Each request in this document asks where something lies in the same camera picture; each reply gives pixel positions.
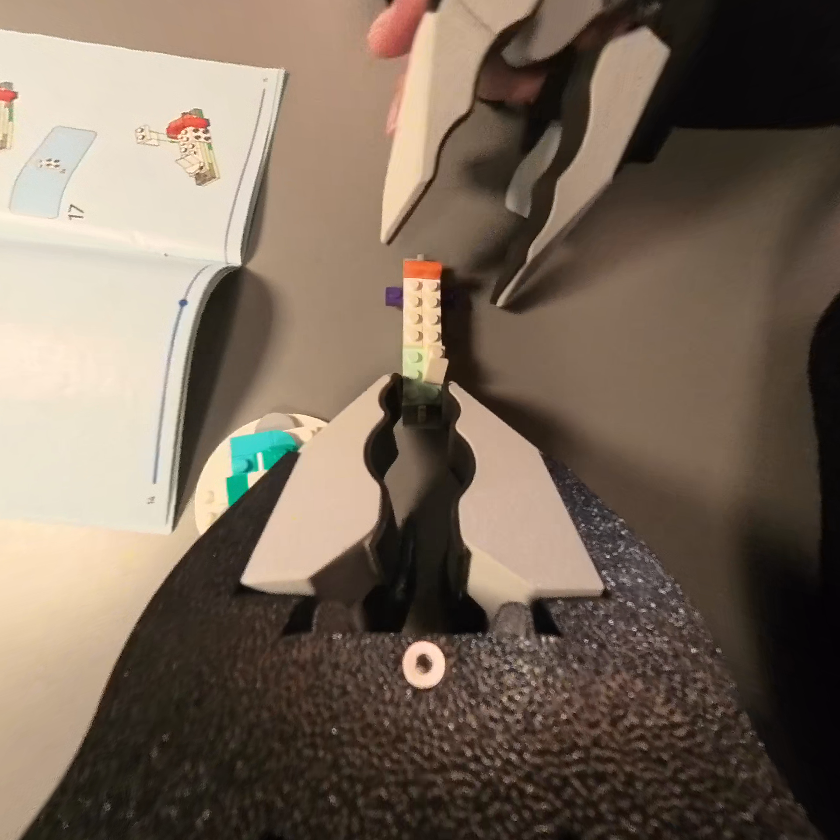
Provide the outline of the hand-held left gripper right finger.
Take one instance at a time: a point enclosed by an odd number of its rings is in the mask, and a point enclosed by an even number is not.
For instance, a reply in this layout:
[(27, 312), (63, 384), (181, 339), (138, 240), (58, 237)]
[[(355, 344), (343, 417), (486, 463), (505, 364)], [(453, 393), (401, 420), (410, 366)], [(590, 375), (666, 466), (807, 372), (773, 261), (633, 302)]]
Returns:
[(507, 604), (597, 599), (604, 583), (538, 448), (454, 382), (446, 385), (455, 483), (443, 565), (446, 629), (481, 634)]

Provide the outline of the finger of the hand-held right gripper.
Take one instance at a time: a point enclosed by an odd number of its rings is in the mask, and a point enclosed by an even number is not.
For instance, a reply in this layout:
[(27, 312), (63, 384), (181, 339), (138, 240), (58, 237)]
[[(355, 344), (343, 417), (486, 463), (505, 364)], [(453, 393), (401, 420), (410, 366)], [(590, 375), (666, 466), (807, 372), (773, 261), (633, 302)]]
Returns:
[(447, 136), (477, 99), (520, 106), (537, 97), (537, 71), (510, 68), (494, 47), (537, 7), (536, 1), (427, 2), (389, 118), (382, 243), (391, 243), (410, 217), (435, 177)]
[(549, 122), (511, 178), (506, 209), (521, 218), (490, 296), (506, 307), (544, 252), (565, 238), (612, 183), (670, 49), (651, 29), (632, 29), (581, 56), (561, 115)]

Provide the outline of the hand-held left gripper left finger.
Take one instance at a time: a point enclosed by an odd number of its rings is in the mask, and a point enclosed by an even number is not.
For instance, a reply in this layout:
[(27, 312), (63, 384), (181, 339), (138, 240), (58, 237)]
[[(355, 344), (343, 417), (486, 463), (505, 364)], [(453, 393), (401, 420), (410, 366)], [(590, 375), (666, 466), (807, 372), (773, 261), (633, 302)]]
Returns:
[(401, 408), (402, 377), (384, 375), (304, 444), (241, 585), (343, 604), (374, 632), (403, 628), (403, 540), (385, 485)]

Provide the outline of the white and green lego assembly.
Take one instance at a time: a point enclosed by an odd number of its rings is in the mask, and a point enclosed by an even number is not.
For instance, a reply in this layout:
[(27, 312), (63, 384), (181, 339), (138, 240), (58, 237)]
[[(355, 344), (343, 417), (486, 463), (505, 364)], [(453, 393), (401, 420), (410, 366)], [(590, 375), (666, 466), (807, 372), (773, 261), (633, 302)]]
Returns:
[(445, 318), (463, 294), (450, 287), (445, 265), (423, 254), (402, 261), (402, 281), (385, 289), (385, 305), (401, 314), (402, 422), (415, 429), (444, 421), (451, 373)]

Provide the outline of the round white lego base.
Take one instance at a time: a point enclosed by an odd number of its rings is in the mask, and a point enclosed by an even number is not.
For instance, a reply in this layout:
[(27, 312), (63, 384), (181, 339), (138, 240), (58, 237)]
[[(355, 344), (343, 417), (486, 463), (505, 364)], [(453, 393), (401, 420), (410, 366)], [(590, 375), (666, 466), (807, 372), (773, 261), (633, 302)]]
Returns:
[(327, 422), (306, 414), (270, 413), (227, 436), (196, 484), (194, 516), (204, 534), (284, 455), (298, 452)]

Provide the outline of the person's right hand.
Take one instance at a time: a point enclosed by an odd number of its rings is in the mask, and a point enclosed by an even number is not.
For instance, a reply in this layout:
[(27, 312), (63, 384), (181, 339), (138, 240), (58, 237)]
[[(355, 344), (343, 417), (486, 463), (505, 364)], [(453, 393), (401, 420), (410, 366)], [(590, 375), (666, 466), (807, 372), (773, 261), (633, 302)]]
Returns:
[(392, 1), (371, 24), (367, 46), (377, 58), (394, 59), (410, 52), (427, 1)]

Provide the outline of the open instruction booklet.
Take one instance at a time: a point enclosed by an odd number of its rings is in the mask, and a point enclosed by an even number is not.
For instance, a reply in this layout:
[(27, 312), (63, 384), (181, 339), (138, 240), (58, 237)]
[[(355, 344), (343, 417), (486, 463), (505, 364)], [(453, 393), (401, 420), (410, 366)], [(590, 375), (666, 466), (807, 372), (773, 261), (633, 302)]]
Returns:
[(2, 519), (172, 532), (288, 74), (3, 30)]

